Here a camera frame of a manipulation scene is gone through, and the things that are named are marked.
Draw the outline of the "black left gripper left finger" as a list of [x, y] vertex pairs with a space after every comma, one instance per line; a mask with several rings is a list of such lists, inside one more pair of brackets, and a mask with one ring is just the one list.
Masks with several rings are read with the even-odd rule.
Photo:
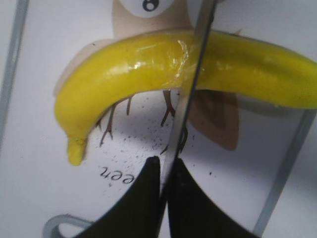
[[78, 238], [156, 238], [159, 222], [159, 157], [148, 157], [120, 200]]

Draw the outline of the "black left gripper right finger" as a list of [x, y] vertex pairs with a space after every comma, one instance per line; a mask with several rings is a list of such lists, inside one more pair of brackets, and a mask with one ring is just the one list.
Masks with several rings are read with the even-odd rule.
[[181, 159], [174, 163], [167, 203], [172, 238], [256, 237], [209, 199]]

